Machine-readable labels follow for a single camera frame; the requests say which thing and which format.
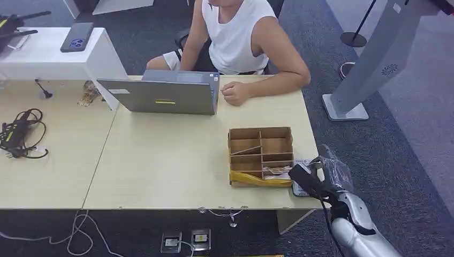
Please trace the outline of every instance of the desk surface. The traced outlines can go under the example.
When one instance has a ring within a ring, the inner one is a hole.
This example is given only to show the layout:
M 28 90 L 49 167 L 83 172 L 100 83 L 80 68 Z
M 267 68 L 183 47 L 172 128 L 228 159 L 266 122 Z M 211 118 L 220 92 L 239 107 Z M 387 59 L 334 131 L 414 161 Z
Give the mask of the desk surface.
M 256 76 L 222 76 L 252 82 Z M 314 209 L 320 202 L 288 188 L 233 188 L 227 134 L 235 127 L 289 126 L 296 158 L 318 155 L 301 92 L 219 99 L 216 116 L 117 111 L 85 209 Z
M 89 107 L 77 105 L 84 81 L 41 84 L 55 93 L 53 98 L 40 100 L 40 89 L 32 81 L 0 89 L 0 123 L 13 122 L 30 108 L 42 110 L 47 132 L 39 145 L 50 152 L 28 160 L 8 159 L 0 150 L 1 209 L 81 208 L 115 115 L 100 99 Z M 36 126 L 27 145 L 41 137 L 43 127 Z

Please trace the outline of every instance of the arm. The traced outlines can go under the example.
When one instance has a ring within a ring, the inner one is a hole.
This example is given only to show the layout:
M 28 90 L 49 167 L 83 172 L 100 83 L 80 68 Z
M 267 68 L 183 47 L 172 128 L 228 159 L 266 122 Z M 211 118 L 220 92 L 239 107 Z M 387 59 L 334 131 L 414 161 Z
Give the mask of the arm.
M 190 71 L 194 68 L 195 63 L 199 58 L 200 50 L 207 38 L 207 26 L 202 16 L 202 0 L 196 0 L 194 3 L 191 30 L 183 50 L 183 56 L 181 57 L 180 69 L 182 71 Z
M 230 104 L 241 105 L 248 98 L 289 93 L 310 83 L 309 69 L 274 17 L 264 17 L 257 22 L 252 33 L 254 46 L 270 58 L 280 73 L 254 83 L 225 85 L 224 98 Z

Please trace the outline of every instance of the yellow tape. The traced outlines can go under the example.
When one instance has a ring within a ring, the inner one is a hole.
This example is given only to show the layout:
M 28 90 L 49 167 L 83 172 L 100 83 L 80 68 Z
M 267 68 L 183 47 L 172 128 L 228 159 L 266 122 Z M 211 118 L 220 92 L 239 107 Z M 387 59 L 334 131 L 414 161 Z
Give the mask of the yellow tape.
M 8 135 L 8 137 L 6 138 L 6 142 L 10 141 L 12 135 L 13 135 L 13 132 L 11 131 L 10 134 Z
M 0 21 L 0 28 L 6 23 L 7 20 L 8 20 L 8 18 L 6 18 L 6 19 Z
M 251 184 L 255 186 L 277 186 L 277 187 L 290 187 L 292 181 L 289 179 L 270 179 L 263 180 L 256 176 L 252 176 L 242 172 L 230 172 L 230 180 L 241 183 Z

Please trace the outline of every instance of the white cable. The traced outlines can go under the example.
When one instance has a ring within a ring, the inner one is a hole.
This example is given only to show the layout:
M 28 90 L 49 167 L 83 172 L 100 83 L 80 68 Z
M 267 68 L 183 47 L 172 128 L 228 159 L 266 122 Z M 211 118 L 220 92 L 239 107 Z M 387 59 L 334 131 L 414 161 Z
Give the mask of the white cable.
M 222 214 L 222 213 L 218 214 L 218 213 L 213 212 L 212 210 L 208 210 L 208 211 L 211 212 L 213 215 L 215 215 L 217 217 L 235 217 L 238 214 L 240 214 L 243 210 L 239 210 L 236 213 L 230 213 L 230 214 Z
M 185 245 L 188 245 L 188 246 L 191 248 L 191 251 L 192 251 L 191 257 L 194 256 L 195 246 L 193 246 L 193 245 L 190 244 L 190 243 L 184 242 L 184 241 L 177 241 L 177 242 L 183 243 L 183 244 L 185 244 Z
M 80 218 L 80 217 L 84 217 L 84 219 L 82 220 L 82 222 L 76 226 L 76 222 L 77 222 L 77 219 Z M 68 251 L 69 254 L 73 255 L 73 256 L 82 256 L 82 255 L 85 255 L 87 254 L 92 248 L 93 248 L 93 240 L 92 238 L 85 232 L 83 232 L 82 230 L 80 230 L 80 227 L 82 227 L 82 225 L 85 223 L 85 220 L 89 218 L 93 224 L 95 225 L 96 227 L 96 230 L 98 231 L 99 235 L 101 236 L 101 239 L 102 241 L 104 242 L 105 244 L 105 247 L 107 248 L 107 251 L 112 254 L 112 255 L 115 255 L 117 257 L 124 257 L 118 253 L 114 253 L 110 250 L 110 247 L 109 245 L 107 244 L 107 241 L 105 240 L 104 236 L 102 235 L 101 233 L 101 230 L 99 230 L 98 228 L 98 224 L 96 223 L 96 221 L 91 218 L 89 215 L 88 215 L 88 210 L 85 214 L 79 214 L 79 211 L 76 212 L 75 216 L 74 216 L 74 221 L 72 223 L 72 231 L 71 231 L 71 234 L 69 236 L 67 236 L 65 239 L 63 240 L 60 240 L 60 241 L 57 241 L 57 242 L 52 242 L 52 236 L 47 236 L 47 237 L 40 237 L 40 238 L 25 238 L 25 237 L 11 237 L 11 236 L 8 236 L 2 232 L 0 232 L 0 237 L 3 237 L 3 238 L 6 238 L 6 239 L 11 239 L 11 240 L 22 240 L 22 241 L 41 241 L 41 240 L 45 240 L 45 239 L 48 239 L 49 240 L 49 244 L 51 245 L 58 245 L 58 244 L 61 244 L 63 243 L 64 241 L 68 241 L 68 245 L 66 246 L 66 250 Z M 74 235 L 77 233 L 77 232 L 81 232 L 84 236 L 86 236 L 88 238 L 88 240 L 90 240 L 90 247 L 88 248 L 88 250 L 82 252 L 82 253 L 73 253 L 71 252 L 70 250 L 70 246 L 71 246 L 71 241 L 74 237 Z

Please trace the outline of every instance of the floor socket cover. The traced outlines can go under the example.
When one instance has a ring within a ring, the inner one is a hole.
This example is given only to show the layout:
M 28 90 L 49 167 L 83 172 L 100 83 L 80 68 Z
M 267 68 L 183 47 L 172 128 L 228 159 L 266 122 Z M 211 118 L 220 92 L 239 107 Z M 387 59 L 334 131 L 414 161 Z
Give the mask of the floor socket cover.
M 164 232 L 162 233 L 161 253 L 179 253 L 181 251 L 181 232 Z
M 192 231 L 192 245 L 194 251 L 211 249 L 211 229 L 195 229 Z

